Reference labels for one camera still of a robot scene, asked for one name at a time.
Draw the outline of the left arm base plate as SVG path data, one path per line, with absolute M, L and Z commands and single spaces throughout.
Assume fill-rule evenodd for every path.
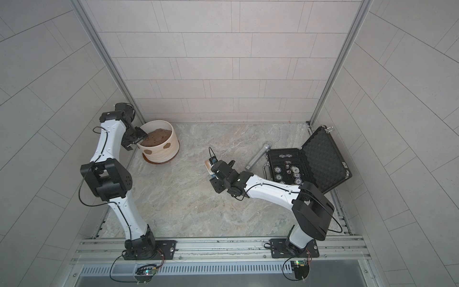
M 125 250 L 122 252 L 124 260 L 170 260 L 173 259 L 176 249 L 176 240 L 159 240 L 151 243 L 145 239 L 125 241 Z

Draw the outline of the cream ceramic pot with soil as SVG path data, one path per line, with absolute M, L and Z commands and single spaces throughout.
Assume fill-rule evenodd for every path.
M 155 120 L 141 126 L 148 137 L 137 144 L 143 158 L 153 164 L 171 161 L 179 152 L 180 143 L 173 126 L 164 120 Z

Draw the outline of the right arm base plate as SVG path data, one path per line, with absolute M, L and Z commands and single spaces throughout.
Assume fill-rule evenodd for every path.
M 316 240 L 308 242 L 305 248 L 301 249 L 290 243 L 287 238 L 270 239 L 264 247 L 271 251 L 272 258 L 319 258 L 319 250 Z

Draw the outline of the blue white scrub brush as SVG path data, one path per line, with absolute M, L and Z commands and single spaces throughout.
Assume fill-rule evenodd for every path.
M 213 164 L 211 163 L 211 161 L 210 160 L 206 160 L 204 162 L 204 164 L 205 164 L 206 169 L 208 170 L 208 173 L 213 177 L 214 176 L 214 172 L 212 171 Z

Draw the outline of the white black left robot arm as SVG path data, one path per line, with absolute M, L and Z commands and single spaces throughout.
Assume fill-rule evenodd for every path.
M 104 112 L 100 125 L 93 129 L 99 142 L 90 162 L 80 167 L 82 182 L 86 183 L 101 205 L 111 207 L 125 234 L 125 260 L 147 260 L 157 254 L 155 237 L 143 220 L 131 196 L 133 179 L 119 161 L 120 150 L 128 151 L 147 138 L 139 127 L 133 126 L 136 111 L 131 104 L 117 103 L 115 110 Z

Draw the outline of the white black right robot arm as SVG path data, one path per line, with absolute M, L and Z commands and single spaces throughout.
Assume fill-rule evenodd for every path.
M 261 199 L 290 210 L 296 220 L 283 243 L 270 243 L 270 249 L 284 256 L 305 257 L 316 241 L 326 239 L 333 220 L 333 204 L 310 183 L 287 185 L 269 181 L 251 172 L 237 172 L 234 162 L 226 163 L 211 158 L 205 161 L 211 175 L 210 183 L 220 194 L 226 191 L 231 197 L 243 201 Z

